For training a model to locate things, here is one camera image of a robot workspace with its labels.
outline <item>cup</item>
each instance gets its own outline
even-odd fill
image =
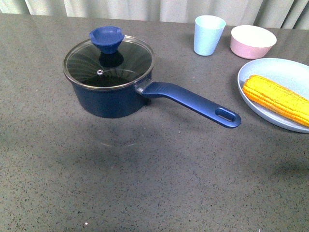
[[[226,22],[212,15],[202,15],[195,19],[194,51],[201,56],[214,53]]]

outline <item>yellow corn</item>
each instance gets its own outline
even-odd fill
[[[309,101],[297,93],[258,75],[250,76],[242,90],[251,101],[309,127]]]

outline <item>bowl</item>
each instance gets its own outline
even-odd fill
[[[245,59],[264,57],[277,42],[272,32],[252,25],[234,27],[231,34],[232,52]]]

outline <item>pot lid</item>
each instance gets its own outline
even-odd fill
[[[63,71],[71,82],[88,89],[118,89],[147,76],[154,59],[152,48],[131,36],[124,36],[112,54],[101,52],[91,40],[86,40],[68,52]]]

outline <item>light blue plate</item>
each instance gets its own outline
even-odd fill
[[[250,101],[242,91],[245,81],[253,74],[268,78],[309,99],[309,66],[278,58],[262,58],[246,63],[238,73],[238,89],[247,105],[267,121],[296,132],[309,133],[309,128],[288,120]]]

